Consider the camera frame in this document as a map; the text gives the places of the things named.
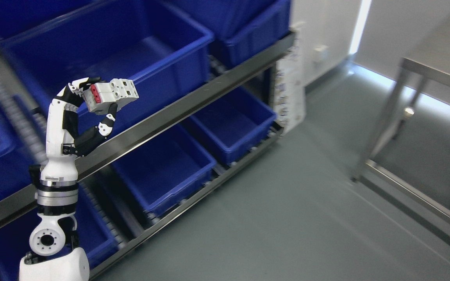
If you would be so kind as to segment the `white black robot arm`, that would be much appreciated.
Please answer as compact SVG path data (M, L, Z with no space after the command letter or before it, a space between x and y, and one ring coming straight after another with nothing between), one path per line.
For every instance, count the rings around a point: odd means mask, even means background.
M40 222L30 234L30 251L20 260L18 280L87 281L89 260L75 218L79 186L74 180L42 180L41 171L40 164L29 167Z

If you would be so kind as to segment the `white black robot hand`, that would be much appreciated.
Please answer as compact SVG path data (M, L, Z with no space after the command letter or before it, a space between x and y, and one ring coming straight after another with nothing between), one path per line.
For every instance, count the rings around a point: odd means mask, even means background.
M95 126L79 134L78 108L84 92L101 78L81 78L69 82L52 99L48 108L45 153L48 163L40 175L40 184L48 187L74 185L78 179L75 160L94 151L114 129L118 105L109 106L107 115Z

